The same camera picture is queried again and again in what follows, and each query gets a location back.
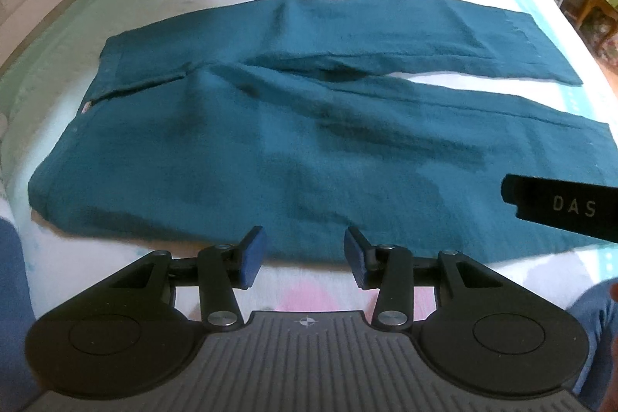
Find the teal green pants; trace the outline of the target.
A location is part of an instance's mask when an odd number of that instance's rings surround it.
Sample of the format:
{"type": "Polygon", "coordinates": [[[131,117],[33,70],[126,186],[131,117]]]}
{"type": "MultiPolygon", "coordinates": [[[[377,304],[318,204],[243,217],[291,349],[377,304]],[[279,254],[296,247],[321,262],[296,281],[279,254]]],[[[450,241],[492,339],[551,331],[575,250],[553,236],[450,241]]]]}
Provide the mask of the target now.
{"type": "Polygon", "coordinates": [[[518,220],[515,175],[609,186],[602,123],[514,95],[417,83],[456,72],[578,83],[531,16],[460,0],[259,0],[110,37],[83,109],[28,184],[64,232],[235,242],[337,263],[374,242],[493,263],[584,238],[518,220]]]}

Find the pastel patterned bed sheet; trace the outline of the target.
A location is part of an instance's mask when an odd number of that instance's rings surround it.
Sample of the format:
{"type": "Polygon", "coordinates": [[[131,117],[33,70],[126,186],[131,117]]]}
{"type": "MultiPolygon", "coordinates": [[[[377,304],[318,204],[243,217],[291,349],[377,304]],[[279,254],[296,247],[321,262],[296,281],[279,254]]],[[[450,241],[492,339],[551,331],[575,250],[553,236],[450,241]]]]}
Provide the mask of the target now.
{"type": "MultiPolygon", "coordinates": [[[[76,0],[1,75],[2,207],[20,234],[31,306],[41,316],[93,283],[146,254],[146,242],[78,238],[43,222],[29,207],[27,185],[58,141],[98,67],[108,37],[155,21],[249,0],[76,0]]],[[[575,31],[552,0],[465,0],[528,12],[578,72],[581,85],[492,80],[458,74],[437,86],[522,96],[547,107],[615,125],[617,99],[575,31]]]]}

